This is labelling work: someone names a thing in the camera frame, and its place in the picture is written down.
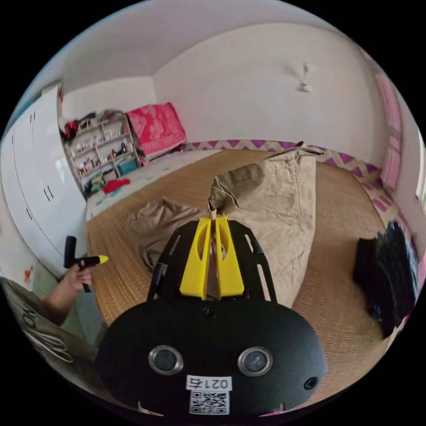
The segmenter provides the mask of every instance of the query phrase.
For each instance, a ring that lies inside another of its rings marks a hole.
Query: yellow bracket
[[[211,220],[201,217],[189,251],[179,291],[205,300],[209,273]]]
[[[232,241],[231,230],[229,229],[228,218],[217,217],[215,222],[219,297],[241,296],[244,292],[244,283]],[[222,246],[226,253],[224,259],[222,258]]]

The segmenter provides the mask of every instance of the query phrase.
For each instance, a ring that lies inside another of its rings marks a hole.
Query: hand
[[[66,273],[63,281],[79,292],[83,290],[83,283],[89,286],[92,285],[92,271],[90,268],[80,271],[79,266],[75,264]]]

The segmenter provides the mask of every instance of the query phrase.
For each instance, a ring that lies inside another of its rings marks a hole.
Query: black plate
[[[180,352],[180,372],[166,376],[149,366],[149,352],[159,345]],[[259,377],[246,376],[237,366],[240,353],[253,346],[272,354],[272,367]],[[327,372],[327,360],[309,323],[282,305],[178,299],[146,302],[123,313],[108,329],[95,368],[119,401],[175,417],[189,413],[187,375],[231,376],[230,414],[257,416],[281,403],[289,410],[307,401]]]

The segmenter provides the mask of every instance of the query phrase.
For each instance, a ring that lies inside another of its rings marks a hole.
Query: label
[[[232,377],[205,377],[187,375],[186,389],[190,391],[199,390],[204,392],[229,392],[232,390]]]
[[[192,390],[189,401],[189,414],[229,414],[229,392],[203,392]]]

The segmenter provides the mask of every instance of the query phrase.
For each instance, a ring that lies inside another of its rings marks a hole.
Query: circular sensor
[[[183,368],[181,354],[166,345],[155,347],[148,355],[148,362],[155,372],[163,375],[176,374]]]
[[[272,355],[263,347],[250,347],[238,357],[238,368],[246,376],[260,376],[272,366]]]

